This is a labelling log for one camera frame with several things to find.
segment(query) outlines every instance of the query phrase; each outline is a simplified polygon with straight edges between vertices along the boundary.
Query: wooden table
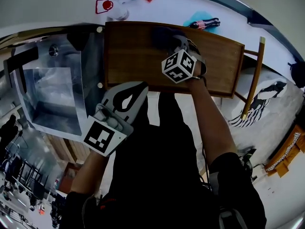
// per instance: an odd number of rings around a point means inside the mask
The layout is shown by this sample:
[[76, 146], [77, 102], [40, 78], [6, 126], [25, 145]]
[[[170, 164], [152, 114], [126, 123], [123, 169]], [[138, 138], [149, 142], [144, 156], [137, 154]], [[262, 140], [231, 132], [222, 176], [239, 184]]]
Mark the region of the wooden table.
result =
[[175, 84], [161, 72], [169, 57], [152, 45], [152, 29], [165, 26], [183, 31], [205, 59], [211, 95], [232, 98], [241, 69], [244, 45], [228, 38], [183, 26], [151, 22], [107, 22], [105, 26], [105, 85], [146, 81], [150, 91], [189, 93], [185, 83]]

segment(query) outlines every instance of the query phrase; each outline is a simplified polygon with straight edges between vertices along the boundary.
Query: black sleeve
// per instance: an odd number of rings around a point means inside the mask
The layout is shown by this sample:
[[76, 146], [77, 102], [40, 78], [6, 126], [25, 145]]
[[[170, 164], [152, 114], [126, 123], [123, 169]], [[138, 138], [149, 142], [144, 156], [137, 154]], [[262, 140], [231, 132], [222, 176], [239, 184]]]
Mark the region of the black sleeve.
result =
[[218, 196], [221, 205], [236, 209], [248, 229], [264, 229], [266, 217], [263, 203], [235, 153], [217, 157], [210, 173], [218, 173]]
[[83, 229], [82, 207], [90, 197], [87, 194], [71, 192], [66, 197], [66, 204], [62, 212], [60, 229]]

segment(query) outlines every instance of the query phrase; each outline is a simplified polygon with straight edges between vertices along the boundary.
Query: forearm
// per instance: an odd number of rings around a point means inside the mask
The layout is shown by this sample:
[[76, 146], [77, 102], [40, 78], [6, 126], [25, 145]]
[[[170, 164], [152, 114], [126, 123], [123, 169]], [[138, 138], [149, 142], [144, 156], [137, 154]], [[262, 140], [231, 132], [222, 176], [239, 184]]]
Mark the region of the forearm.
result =
[[204, 81], [190, 80], [187, 81], [187, 85], [193, 97], [207, 164], [211, 165], [221, 154], [236, 153], [229, 127], [206, 89]]
[[83, 167], [73, 180], [71, 192], [95, 193], [101, 184], [109, 158], [91, 151]]

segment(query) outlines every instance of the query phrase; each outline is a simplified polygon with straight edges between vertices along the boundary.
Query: wooden tabletop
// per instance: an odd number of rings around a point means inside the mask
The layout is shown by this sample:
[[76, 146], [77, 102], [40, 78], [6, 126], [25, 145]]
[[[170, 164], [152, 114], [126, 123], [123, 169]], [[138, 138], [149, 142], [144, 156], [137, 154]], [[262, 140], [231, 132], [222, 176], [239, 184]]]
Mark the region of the wooden tabletop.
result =
[[233, 97], [244, 55], [244, 45], [228, 38], [183, 26], [120, 21], [107, 22], [105, 28], [105, 86], [146, 81], [150, 91], [189, 93], [185, 84], [175, 84], [161, 71], [169, 57], [152, 45], [152, 29], [165, 26], [183, 31], [205, 59], [207, 88], [211, 95]]

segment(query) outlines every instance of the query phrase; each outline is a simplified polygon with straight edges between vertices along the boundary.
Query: black t-shirt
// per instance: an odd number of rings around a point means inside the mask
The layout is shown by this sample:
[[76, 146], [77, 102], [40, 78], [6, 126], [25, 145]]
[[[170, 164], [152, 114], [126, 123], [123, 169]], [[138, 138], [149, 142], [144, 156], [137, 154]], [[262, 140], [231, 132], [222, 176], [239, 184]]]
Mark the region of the black t-shirt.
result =
[[97, 205], [91, 195], [71, 192], [60, 229], [219, 228], [222, 207], [239, 211], [249, 229], [264, 228], [264, 207], [238, 155], [221, 155], [209, 170], [217, 173], [218, 196], [201, 184], [187, 125], [136, 131], [116, 151], [109, 193]]

